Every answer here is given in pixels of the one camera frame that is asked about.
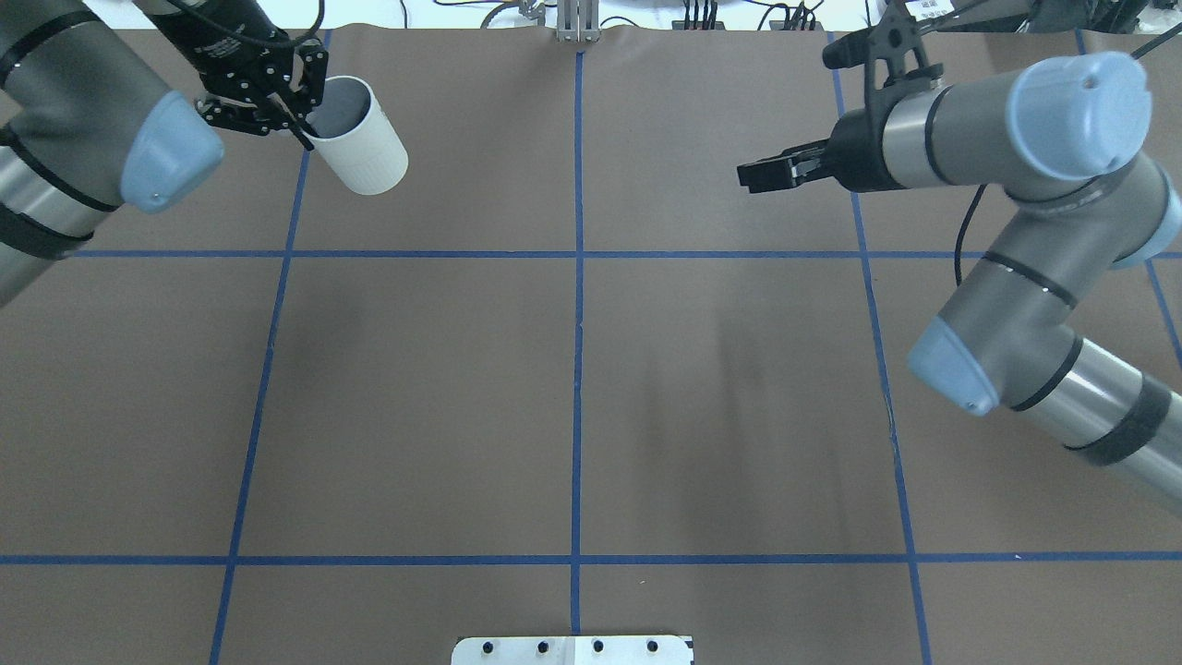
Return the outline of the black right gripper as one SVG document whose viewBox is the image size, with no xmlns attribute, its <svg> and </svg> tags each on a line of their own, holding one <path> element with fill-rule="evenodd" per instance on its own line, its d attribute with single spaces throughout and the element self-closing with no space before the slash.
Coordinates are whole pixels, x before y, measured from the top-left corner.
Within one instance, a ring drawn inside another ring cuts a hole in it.
<svg viewBox="0 0 1182 665">
<path fill-rule="evenodd" d="M 739 165 L 736 175 L 739 184 L 751 194 L 784 193 L 829 177 L 849 193 L 902 189 L 884 161 L 881 123 L 868 109 L 843 115 L 829 139 L 785 149 L 777 159 Z"/>
</svg>

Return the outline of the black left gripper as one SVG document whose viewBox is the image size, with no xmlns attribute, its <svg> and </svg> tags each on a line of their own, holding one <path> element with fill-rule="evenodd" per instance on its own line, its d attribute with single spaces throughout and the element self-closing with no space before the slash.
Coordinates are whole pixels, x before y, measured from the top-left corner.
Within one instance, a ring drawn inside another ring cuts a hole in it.
<svg viewBox="0 0 1182 665">
<path fill-rule="evenodd" d="M 279 30 L 256 1 L 162 1 L 157 30 L 215 94 L 196 100 L 213 128 L 269 136 L 304 125 L 320 106 L 330 61 L 324 43 Z"/>
</svg>

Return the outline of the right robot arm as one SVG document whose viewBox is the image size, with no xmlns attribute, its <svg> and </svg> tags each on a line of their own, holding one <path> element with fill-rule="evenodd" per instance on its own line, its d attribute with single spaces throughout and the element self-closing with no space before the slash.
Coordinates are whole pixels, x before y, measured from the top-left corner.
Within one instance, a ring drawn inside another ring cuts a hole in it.
<svg viewBox="0 0 1182 665">
<path fill-rule="evenodd" d="M 1052 56 L 946 84 L 940 64 L 878 80 L 829 138 L 739 165 L 748 193 L 821 178 L 849 193 L 1000 185 L 1017 215 L 927 325 L 911 373 L 963 411 L 1007 408 L 1178 513 L 1178 395 L 1069 327 L 1103 274 L 1178 236 L 1178 193 L 1143 146 L 1152 93 L 1126 52 Z"/>
</svg>

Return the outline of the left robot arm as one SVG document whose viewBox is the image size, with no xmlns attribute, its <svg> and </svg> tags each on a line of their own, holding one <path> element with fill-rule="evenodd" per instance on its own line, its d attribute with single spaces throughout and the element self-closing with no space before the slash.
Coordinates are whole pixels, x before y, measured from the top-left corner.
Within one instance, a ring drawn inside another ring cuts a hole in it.
<svg viewBox="0 0 1182 665">
<path fill-rule="evenodd" d="M 123 206 L 160 213 L 223 162 L 219 129 L 317 133 L 330 57 L 324 6 L 280 30 L 256 1 L 139 1 L 199 72 L 187 100 L 82 1 L 5 1 L 4 304 L 93 239 Z"/>
</svg>

